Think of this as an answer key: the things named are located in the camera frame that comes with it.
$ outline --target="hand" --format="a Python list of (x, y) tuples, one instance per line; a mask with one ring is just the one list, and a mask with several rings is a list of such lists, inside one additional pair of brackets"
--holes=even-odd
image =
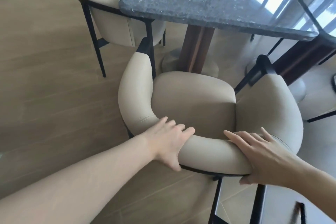
[(174, 171), (180, 171), (177, 155), (184, 143), (195, 133), (195, 129), (190, 127), (184, 130), (185, 125), (176, 125), (175, 120), (166, 123), (167, 119), (162, 118), (141, 135), (147, 139), (153, 159), (162, 161)]
[(263, 138), (256, 133), (224, 131), (224, 134), (246, 155), (253, 171), (240, 184), (271, 184), (291, 187), (298, 175), (311, 167), (280, 145), (264, 128)]

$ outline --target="beige upholstered chair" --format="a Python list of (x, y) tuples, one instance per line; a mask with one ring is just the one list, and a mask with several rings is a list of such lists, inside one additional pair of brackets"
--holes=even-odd
[[(164, 116), (195, 128), (195, 135), (182, 147), (178, 160), (184, 169), (214, 175), (219, 180), (210, 217), (215, 221), (222, 177), (246, 175), (252, 170), (223, 130), (260, 133), (260, 127), (264, 127), (296, 154), (303, 135), (299, 108), (265, 55), (258, 57), (257, 64), (234, 89), (217, 78), (178, 71), (160, 74), (152, 81), (149, 45), (149, 39), (144, 38), (122, 76), (118, 92), (120, 113), (130, 137)], [(256, 76), (260, 79), (236, 102), (235, 94)], [(264, 192), (265, 186), (259, 185), (254, 219), (260, 219)]]
[[(142, 38), (148, 36), (157, 45), (163, 38), (165, 45), (166, 22), (127, 16), (119, 10), (119, 0), (79, 0), (90, 31), (93, 45), (97, 54), (103, 76), (105, 69), (99, 48), (108, 44), (120, 44), (124, 46), (138, 46)], [(91, 15), (102, 36), (97, 40)]]

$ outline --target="chair seat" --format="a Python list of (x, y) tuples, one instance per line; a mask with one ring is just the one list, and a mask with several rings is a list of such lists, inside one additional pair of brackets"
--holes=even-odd
[(236, 126), (236, 97), (226, 82), (206, 75), (167, 72), (155, 78), (151, 106), (158, 118), (193, 126), (196, 135), (224, 139)]

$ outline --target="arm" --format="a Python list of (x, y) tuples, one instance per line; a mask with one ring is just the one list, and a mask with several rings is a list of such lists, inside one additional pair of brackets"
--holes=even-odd
[(195, 132), (162, 118), (146, 132), (0, 200), (0, 223), (90, 223), (118, 190), (153, 159), (175, 171)]
[(293, 189), (336, 221), (336, 179), (283, 148), (261, 128), (256, 133), (225, 131), (250, 160), (253, 172), (241, 184), (271, 184)]

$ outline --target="dining chair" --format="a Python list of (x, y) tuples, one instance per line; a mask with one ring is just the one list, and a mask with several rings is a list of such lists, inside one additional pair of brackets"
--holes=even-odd
[[(299, 108), (270, 60), (260, 55), (256, 65), (235, 87), (210, 76), (173, 71), (152, 80), (150, 39), (144, 38), (120, 81), (118, 103), (129, 137), (168, 116), (196, 130), (179, 152), (182, 168), (213, 176), (218, 181), (209, 223), (216, 216), (221, 182), (226, 176), (248, 175), (250, 162), (223, 130), (259, 133), (264, 127), (281, 146), (296, 154), (303, 137)], [(255, 77), (258, 81), (236, 95)], [(260, 223), (266, 186), (258, 185), (251, 224)]]
[[(89, 28), (94, 49), (103, 77), (106, 77), (103, 60), (99, 48), (108, 43), (136, 47), (144, 37), (149, 37), (152, 46), (163, 39), (166, 44), (166, 22), (128, 16), (119, 9), (119, 0), (79, 0)], [(97, 39), (92, 17), (102, 38)], [(150, 53), (151, 64), (155, 65), (154, 48)]]

